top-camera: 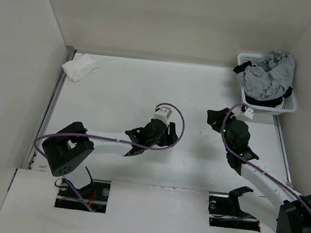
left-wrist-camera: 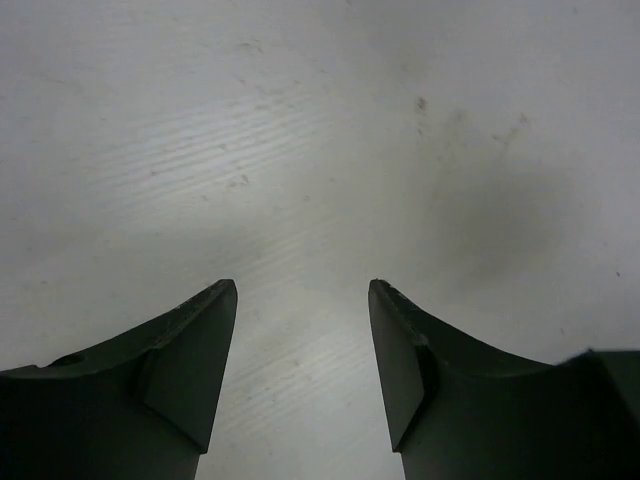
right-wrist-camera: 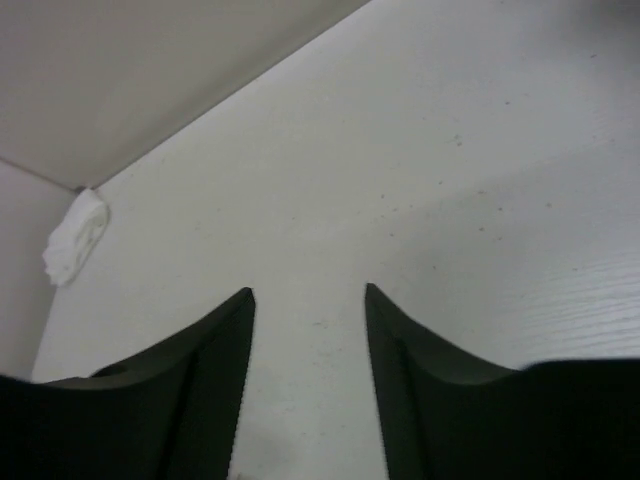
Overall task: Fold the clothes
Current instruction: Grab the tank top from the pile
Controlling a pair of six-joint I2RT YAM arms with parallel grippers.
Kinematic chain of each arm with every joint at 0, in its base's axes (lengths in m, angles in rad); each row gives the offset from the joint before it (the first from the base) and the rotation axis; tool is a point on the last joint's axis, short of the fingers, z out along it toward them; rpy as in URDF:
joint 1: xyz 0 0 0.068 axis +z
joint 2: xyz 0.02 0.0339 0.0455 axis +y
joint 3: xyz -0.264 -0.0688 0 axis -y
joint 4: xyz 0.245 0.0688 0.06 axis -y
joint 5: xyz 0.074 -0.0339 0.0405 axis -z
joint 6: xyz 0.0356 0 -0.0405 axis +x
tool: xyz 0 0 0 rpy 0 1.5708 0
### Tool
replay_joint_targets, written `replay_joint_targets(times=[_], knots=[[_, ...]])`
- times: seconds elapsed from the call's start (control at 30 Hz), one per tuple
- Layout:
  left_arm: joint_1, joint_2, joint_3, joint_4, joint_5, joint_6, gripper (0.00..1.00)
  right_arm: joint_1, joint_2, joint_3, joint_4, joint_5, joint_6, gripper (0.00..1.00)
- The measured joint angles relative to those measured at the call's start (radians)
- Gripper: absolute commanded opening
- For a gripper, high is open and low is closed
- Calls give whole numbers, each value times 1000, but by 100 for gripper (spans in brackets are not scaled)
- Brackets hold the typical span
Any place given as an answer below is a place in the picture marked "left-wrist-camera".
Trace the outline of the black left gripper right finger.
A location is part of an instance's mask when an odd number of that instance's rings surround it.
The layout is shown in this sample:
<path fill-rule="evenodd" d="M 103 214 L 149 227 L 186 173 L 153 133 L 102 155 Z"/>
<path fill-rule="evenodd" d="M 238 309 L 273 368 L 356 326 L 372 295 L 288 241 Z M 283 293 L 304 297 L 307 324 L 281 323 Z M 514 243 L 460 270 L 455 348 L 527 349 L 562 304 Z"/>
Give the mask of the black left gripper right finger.
<path fill-rule="evenodd" d="M 408 479 L 635 479 L 639 355 L 548 365 L 486 344 L 370 283 L 392 449 Z"/>

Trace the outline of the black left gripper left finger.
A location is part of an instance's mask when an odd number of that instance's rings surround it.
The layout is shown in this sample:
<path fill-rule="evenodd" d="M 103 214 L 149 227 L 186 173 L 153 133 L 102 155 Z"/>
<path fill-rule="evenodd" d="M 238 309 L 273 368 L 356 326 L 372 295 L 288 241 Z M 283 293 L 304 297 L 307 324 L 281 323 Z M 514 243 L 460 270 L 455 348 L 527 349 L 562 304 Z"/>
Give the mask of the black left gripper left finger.
<path fill-rule="evenodd" d="M 5 479 L 191 479 L 209 447 L 236 318 L 216 282 L 49 365 L 1 374 Z"/>

